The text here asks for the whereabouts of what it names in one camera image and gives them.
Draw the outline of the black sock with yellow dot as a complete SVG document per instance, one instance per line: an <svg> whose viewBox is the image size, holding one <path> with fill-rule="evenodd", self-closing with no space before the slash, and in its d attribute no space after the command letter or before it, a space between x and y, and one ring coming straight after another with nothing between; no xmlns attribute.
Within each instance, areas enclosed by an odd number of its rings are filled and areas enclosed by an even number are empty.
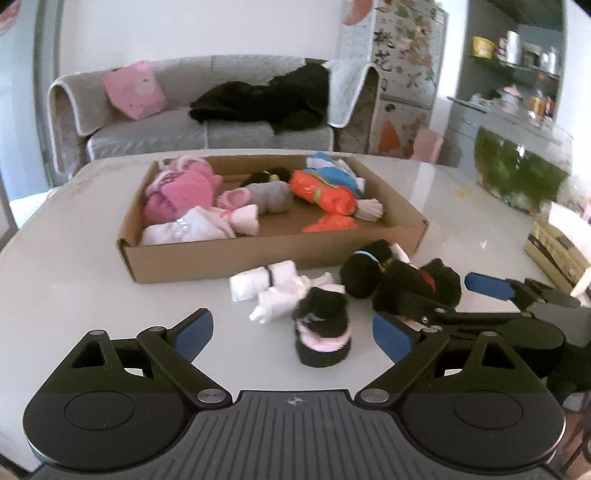
<svg viewBox="0 0 591 480"><path fill-rule="evenodd" d="M274 167L250 174L240 186L245 187L250 184L270 183L273 181L283 181L288 183L290 182L291 175L293 175L293 172L287 168Z"/></svg>

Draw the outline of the glass fish bowl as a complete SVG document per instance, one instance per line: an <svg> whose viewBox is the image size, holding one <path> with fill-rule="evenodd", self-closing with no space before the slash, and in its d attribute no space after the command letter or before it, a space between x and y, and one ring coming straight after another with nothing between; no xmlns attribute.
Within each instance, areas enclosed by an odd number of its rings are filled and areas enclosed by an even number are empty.
<svg viewBox="0 0 591 480"><path fill-rule="evenodd" d="M571 160L539 154L481 126L475 140L476 178L488 193L512 208L536 215L555 202L571 174Z"/></svg>

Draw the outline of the black and pink sock roll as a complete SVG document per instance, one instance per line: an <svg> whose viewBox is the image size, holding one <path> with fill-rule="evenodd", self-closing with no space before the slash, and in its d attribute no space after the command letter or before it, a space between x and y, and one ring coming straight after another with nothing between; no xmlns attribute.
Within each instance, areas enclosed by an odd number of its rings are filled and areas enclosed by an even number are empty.
<svg viewBox="0 0 591 480"><path fill-rule="evenodd" d="M312 287L291 312L298 360L328 368L346 359L352 347L348 299L342 285Z"/></svg>

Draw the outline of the black sock with red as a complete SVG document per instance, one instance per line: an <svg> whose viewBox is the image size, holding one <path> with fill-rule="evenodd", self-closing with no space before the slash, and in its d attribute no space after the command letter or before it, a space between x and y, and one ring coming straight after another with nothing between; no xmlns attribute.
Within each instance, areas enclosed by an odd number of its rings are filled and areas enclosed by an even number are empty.
<svg viewBox="0 0 591 480"><path fill-rule="evenodd" d="M460 275L440 258L417 268L402 260L393 260L373 298L376 312L405 316L403 297L426 302L435 308L454 310L462 297Z"/></svg>

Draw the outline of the grey sock roll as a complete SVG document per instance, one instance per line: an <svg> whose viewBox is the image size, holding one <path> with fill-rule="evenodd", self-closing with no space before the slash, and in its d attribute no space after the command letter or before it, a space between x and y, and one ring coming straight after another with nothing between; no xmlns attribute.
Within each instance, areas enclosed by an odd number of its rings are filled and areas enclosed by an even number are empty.
<svg viewBox="0 0 591 480"><path fill-rule="evenodd" d="M259 215L283 213L293 206L294 195L286 182L252 183L245 189L250 193L250 203L259 209Z"/></svg>

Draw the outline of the blue sock roll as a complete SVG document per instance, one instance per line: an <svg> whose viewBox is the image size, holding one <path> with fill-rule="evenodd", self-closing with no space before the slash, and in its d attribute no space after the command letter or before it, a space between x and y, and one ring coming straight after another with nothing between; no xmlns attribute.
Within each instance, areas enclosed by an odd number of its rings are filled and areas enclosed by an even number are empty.
<svg viewBox="0 0 591 480"><path fill-rule="evenodd" d="M356 177L355 174L339 169L337 167L324 167L317 170L318 176L329 184L344 186L358 195L365 192L366 180Z"/></svg>

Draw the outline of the orange plastic bag roll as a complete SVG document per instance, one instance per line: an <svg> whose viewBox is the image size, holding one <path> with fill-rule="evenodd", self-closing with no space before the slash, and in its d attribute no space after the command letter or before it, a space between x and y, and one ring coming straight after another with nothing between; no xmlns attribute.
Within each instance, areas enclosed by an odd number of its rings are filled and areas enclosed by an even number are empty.
<svg viewBox="0 0 591 480"><path fill-rule="evenodd" d="M332 185L318 174L294 171L288 186L295 196L318 205L329 214L351 216L358 207L358 201L351 190L345 186Z"/></svg>

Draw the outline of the decorated refrigerator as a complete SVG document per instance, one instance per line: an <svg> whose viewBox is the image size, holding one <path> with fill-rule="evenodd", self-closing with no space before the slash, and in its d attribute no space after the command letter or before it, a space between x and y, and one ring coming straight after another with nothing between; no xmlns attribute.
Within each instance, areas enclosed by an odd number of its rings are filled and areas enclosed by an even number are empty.
<svg viewBox="0 0 591 480"><path fill-rule="evenodd" d="M429 127L446 40L447 13L433 1L346 1L337 56L379 70L370 153L408 158Z"/></svg>

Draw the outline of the white sock roll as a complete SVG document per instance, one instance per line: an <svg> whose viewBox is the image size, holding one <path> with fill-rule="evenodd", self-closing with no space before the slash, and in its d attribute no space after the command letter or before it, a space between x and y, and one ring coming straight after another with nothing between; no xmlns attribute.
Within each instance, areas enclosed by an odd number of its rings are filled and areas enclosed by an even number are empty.
<svg viewBox="0 0 591 480"><path fill-rule="evenodd" d="M193 207L175 221L146 227L139 244L152 246L232 238L235 238L235 232L221 215Z"/></svg>

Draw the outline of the pink cushion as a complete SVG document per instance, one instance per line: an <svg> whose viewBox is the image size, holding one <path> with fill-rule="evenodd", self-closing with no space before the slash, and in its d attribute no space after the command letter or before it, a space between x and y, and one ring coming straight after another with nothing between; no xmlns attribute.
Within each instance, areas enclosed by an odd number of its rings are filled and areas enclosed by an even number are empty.
<svg viewBox="0 0 591 480"><path fill-rule="evenodd" d="M102 77L107 97L113 107L131 120L143 120L163 112L167 100L152 65L140 61Z"/></svg>

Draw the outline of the white bag with red band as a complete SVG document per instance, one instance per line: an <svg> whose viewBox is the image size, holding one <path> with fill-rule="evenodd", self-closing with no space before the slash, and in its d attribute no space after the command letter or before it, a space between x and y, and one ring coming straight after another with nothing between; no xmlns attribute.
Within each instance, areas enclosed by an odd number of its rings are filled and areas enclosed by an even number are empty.
<svg viewBox="0 0 591 480"><path fill-rule="evenodd" d="M295 276L287 283L270 287L257 294L256 308L249 314L249 320L266 324L290 314L311 288L322 287L333 282L332 274L325 272L317 278L308 278L306 275Z"/></svg>

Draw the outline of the black sock with blue band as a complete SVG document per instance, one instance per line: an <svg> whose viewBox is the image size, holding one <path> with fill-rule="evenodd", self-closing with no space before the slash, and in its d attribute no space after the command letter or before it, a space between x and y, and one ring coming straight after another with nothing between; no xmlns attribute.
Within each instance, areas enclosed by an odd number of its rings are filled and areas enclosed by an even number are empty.
<svg viewBox="0 0 591 480"><path fill-rule="evenodd" d="M380 239L361 247L349 256L339 270L346 293L356 299L367 299L381 285L388 266L394 261L410 262L398 243Z"/></svg>

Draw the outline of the white pink striped sock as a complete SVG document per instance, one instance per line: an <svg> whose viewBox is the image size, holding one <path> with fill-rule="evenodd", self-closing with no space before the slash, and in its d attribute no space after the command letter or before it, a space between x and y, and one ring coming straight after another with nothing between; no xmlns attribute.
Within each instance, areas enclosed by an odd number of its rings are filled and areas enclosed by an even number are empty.
<svg viewBox="0 0 591 480"><path fill-rule="evenodd" d="M384 215L383 204L375 199L360 199L356 202L356 211L353 214L358 219L367 222L378 222Z"/></svg>

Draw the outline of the pink fluffy sock roll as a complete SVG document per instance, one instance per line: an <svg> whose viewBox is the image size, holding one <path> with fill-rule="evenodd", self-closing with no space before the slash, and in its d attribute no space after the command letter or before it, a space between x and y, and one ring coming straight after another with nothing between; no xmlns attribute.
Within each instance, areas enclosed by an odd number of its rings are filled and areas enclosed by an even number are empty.
<svg viewBox="0 0 591 480"><path fill-rule="evenodd" d="M145 226L175 221L195 206L211 208L221 184L221 175L204 158L183 155L172 159L145 188Z"/></svg>

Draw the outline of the white and blue sock bundle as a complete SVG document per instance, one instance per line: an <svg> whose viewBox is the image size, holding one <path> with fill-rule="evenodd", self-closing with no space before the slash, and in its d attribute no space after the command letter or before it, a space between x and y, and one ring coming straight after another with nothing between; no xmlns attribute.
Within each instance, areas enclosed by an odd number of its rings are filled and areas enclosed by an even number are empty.
<svg viewBox="0 0 591 480"><path fill-rule="evenodd" d="M330 155L322 152L309 155L307 160L305 160L305 166L315 170L322 168L338 168L342 171L349 171L349 165L344 160L334 160Z"/></svg>

